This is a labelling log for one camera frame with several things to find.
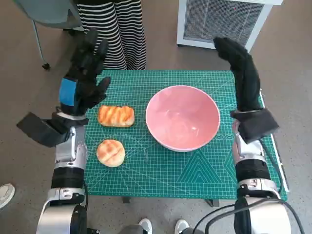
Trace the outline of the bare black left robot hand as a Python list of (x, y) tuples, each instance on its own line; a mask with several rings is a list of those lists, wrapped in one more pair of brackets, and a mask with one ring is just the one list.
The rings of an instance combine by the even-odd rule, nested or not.
[(108, 40), (103, 39), (95, 50), (97, 39), (97, 30), (91, 28), (72, 55), (71, 66), (59, 89), (60, 109), (65, 114), (83, 116), (106, 98), (111, 78), (97, 82), (97, 76), (103, 71)]

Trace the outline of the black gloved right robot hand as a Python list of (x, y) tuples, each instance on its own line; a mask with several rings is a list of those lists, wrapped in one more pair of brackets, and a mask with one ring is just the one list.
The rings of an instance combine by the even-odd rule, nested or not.
[(249, 112), (261, 109), (259, 104), (260, 78), (247, 49), (229, 38), (214, 38), (218, 56), (230, 64), (235, 79), (237, 110)]

